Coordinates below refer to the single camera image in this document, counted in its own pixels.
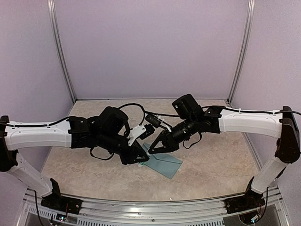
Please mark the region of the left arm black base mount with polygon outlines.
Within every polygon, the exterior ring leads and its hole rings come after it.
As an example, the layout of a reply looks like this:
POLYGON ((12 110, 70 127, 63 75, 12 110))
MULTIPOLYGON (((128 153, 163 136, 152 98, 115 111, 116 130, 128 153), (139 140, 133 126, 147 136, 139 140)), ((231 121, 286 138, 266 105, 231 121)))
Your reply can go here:
POLYGON ((42 197, 41 201, 41 205, 44 207, 76 215, 79 214, 82 203, 81 199, 63 196, 59 190, 54 189, 50 195, 42 197))

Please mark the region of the teal paper envelope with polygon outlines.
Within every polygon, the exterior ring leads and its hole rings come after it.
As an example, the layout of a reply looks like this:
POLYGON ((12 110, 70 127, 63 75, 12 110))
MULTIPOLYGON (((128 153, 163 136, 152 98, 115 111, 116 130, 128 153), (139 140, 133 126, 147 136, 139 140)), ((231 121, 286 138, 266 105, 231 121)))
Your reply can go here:
MULTIPOLYGON (((149 144, 144 143, 144 145, 149 149, 149 144)), ((149 158, 150 159, 147 162, 143 162, 143 164, 169 179, 174 177, 182 165, 181 160, 167 153, 152 154, 149 158)))

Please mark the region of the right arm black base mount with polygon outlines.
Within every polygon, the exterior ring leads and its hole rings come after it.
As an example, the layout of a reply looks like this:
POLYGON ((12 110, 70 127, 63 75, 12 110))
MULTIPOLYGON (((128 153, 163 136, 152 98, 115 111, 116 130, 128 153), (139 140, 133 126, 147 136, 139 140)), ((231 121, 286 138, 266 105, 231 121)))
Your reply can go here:
POLYGON ((224 203, 227 213, 231 214, 258 208, 260 205, 264 206, 265 200, 262 193, 256 193, 251 190, 251 186, 248 186, 242 196, 228 198, 224 203))

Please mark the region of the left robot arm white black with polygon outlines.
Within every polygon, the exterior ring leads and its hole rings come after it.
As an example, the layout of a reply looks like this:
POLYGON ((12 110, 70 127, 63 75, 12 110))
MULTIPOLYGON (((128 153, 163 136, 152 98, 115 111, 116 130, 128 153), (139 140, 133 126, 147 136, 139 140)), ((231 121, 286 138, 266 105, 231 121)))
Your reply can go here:
POLYGON ((149 160, 136 141, 146 132, 140 124, 129 127, 128 116, 116 107, 106 107, 98 116, 90 118, 68 116, 56 122, 25 124, 0 119, 0 170, 7 172, 38 193, 55 209, 62 209, 66 199, 58 183, 43 176, 18 152, 22 148, 58 146, 71 149, 100 147, 111 155, 117 154, 124 165, 149 160))

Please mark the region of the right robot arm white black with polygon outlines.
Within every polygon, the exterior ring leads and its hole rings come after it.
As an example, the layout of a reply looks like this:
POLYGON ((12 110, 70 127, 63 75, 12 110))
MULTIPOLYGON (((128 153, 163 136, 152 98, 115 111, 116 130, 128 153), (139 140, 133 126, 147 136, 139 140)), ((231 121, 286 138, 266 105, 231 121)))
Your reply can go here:
POLYGON ((245 194, 241 196, 240 204, 245 209, 252 208, 261 200, 262 194, 287 165, 300 158, 300 133, 294 117, 296 112, 288 106, 274 111, 212 106, 204 111, 191 94, 178 98, 172 106, 183 121, 172 129, 162 131, 148 149, 150 154, 176 151, 181 142, 195 133, 243 132, 277 139, 275 156, 250 180, 245 194))

